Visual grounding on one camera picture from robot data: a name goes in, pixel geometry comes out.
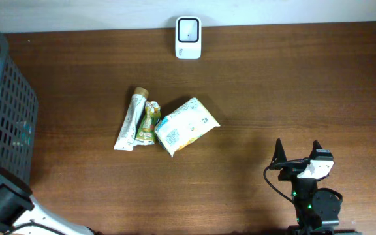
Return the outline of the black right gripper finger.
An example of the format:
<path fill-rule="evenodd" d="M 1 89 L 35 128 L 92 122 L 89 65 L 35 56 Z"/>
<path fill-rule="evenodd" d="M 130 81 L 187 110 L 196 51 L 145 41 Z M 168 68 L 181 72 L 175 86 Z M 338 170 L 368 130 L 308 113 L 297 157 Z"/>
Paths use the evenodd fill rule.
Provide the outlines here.
<path fill-rule="evenodd" d="M 313 148 L 311 150 L 311 153 L 309 155 L 310 159 L 316 159 L 319 156 L 318 149 L 322 149 L 321 145 L 319 144 L 318 140 L 313 141 Z"/>
<path fill-rule="evenodd" d="M 281 139 L 278 138 L 275 143 L 275 151 L 272 157 L 271 164 L 276 165 L 276 164 L 284 163 L 286 161 L 287 161 L 287 158 L 285 155 L 285 151 L 283 149 Z"/>

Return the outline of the yellow white snack bag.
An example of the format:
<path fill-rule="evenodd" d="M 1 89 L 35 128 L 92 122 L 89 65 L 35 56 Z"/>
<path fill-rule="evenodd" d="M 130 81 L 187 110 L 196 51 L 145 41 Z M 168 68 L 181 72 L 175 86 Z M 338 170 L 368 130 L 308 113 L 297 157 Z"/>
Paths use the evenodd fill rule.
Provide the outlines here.
<path fill-rule="evenodd" d="M 155 127 L 155 134 L 171 157 L 175 152 L 192 144 L 198 138 L 215 127 L 220 127 L 217 120 L 196 98 L 165 116 Z"/>

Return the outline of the green drink pouch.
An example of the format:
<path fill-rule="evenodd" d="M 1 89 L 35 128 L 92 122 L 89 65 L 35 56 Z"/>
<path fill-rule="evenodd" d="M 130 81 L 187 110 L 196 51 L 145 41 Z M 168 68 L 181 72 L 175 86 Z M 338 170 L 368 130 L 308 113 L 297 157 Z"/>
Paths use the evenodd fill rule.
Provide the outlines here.
<path fill-rule="evenodd" d="M 156 143 L 155 126 L 161 118 L 161 107 L 156 101 L 147 101 L 145 115 L 139 125 L 134 146 L 149 146 Z"/>

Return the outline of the white tube tan cap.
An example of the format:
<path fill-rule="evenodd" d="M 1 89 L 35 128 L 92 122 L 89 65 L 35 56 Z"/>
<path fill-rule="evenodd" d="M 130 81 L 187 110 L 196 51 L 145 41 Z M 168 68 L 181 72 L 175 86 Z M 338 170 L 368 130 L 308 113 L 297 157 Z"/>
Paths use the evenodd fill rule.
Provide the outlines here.
<path fill-rule="evenodd" d="M 133 150 L 134 138 L 137 132 L 137 125 L 144 111 L 148 95 L 149 91 L 142 87 L 137 87 L 135 89 L 131 97 L 125 119 L 123 121 L 123 125 L 114 145 L 114 150 Z"/>

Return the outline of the teal white tissue pack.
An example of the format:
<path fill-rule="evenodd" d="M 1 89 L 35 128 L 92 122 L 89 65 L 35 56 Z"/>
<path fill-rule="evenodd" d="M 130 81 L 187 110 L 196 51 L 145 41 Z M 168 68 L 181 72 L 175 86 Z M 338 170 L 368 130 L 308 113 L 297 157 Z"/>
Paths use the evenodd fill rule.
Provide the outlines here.
<path fill-rule="evenodd" d="M 12 145 L 14 147 L 30 146 L 31 134 L 32 134 L 32 126 L 29 121 L 16 122 L 16 126 L 14 128 L 14 138 L 12 141 Z"/>

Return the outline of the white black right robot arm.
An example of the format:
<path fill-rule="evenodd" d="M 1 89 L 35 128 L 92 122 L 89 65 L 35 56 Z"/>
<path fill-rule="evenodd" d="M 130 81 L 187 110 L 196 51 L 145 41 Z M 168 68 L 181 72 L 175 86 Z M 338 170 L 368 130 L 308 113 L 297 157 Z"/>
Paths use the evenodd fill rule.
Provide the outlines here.
<path fill-rule="evenodd" d="M 308 157 L 288 160 L 281 140 L 275 143 L 272 160 L 264 169 L 265 182 L 280 196 L 288 200 L 296 212 L 296 226 L 286 233 L 299 234 L 358 234 L 355 230 L 336 230 L 343 195 L 333 189 L 320 188 L 318 182 L 327 178 L 334 166 L 334 156 L 317 140 Z M 278 170 L 278 180 L 291 183 L 290 195 L 282 193 L 268 179 L 269 170 Z"/>

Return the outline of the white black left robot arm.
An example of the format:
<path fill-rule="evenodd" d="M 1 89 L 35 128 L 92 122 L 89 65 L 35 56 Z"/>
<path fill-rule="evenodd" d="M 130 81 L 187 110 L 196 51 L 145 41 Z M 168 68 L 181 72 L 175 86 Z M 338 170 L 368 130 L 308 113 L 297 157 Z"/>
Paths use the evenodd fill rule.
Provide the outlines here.
<path fill-rule="evenodd" d="M 97 232 L 41 206 L 30 187 L 0 167 L 0 232 L 3 234 L 87 234 Z"/>

